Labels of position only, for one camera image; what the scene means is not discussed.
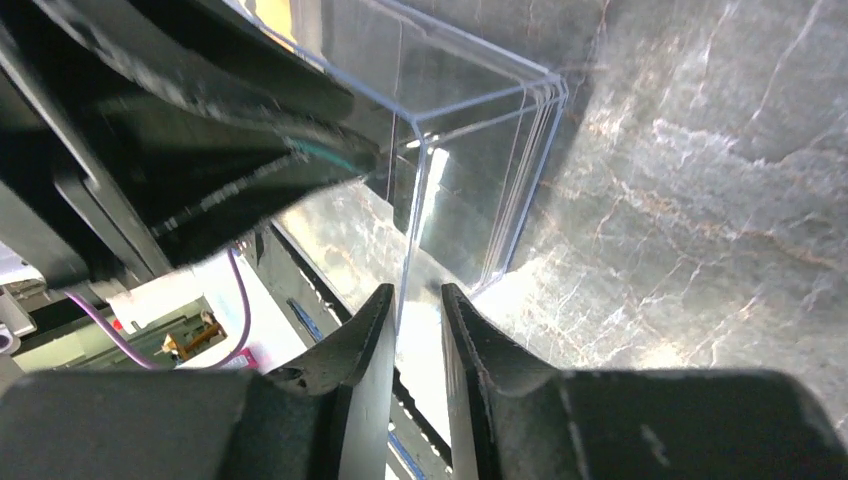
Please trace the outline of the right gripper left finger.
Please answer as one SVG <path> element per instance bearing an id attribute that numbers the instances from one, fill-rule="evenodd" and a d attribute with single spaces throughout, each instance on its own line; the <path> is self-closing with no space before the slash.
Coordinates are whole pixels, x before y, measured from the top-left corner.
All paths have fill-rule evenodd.
<path id="1" fill-rule="evenodd" d="M 283 466 L 293 479 L 382 479 L 396 341 L 395 288 L 376 287 L 352 318 L 266 373 L 284 393 Z"/>

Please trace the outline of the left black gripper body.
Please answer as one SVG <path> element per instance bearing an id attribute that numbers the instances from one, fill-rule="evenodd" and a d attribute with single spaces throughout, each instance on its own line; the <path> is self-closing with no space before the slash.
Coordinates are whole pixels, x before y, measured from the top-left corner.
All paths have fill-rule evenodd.
<path id="1" fill-rule="evenodd" d="M 168 274 L 173 108 L 140 84 L 172 42 L 138 1 L 1 5 L 3 235 L 53 288 Z"/>

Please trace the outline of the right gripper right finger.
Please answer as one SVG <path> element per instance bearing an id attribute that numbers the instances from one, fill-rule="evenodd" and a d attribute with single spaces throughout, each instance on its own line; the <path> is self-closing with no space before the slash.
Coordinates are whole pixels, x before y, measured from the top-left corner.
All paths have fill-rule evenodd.
<path id="1" fill-rule="evenodd" d="M 558 371 L 492 325 L 455 284 L 441 288 L 456 479 L 567 479 Z"/>

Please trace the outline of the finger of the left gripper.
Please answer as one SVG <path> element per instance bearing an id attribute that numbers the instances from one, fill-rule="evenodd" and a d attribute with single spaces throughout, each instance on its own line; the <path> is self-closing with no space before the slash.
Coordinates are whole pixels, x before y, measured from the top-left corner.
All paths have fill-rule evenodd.
<path id="1" fill-rule="evenodd" d="M 105 211 L 66 149 L 53 154 L 71 243 L 91 265 L 150 264 L 136 240 L 152 241 L 168 265 L 193 264 L 310 194 L 358 178 L 296 148 L 117 150 L 105 167 L 140 220 L 133 233 L 125 213 Z"/>
<path id="2" fill-rule="evenodd" d="M 129 1 L 39 1 L 37 7 L 64 35 L 109 70 L 190 114 L 291 140 L 296 149 L 340 168 L 346 176 L 373 172 L 379 148 L 317 112 L 340 107 L 342 85 L 263 33 L 271 65 L 262 67 L 283 92 L 252 83 L 181 46 Z"/>

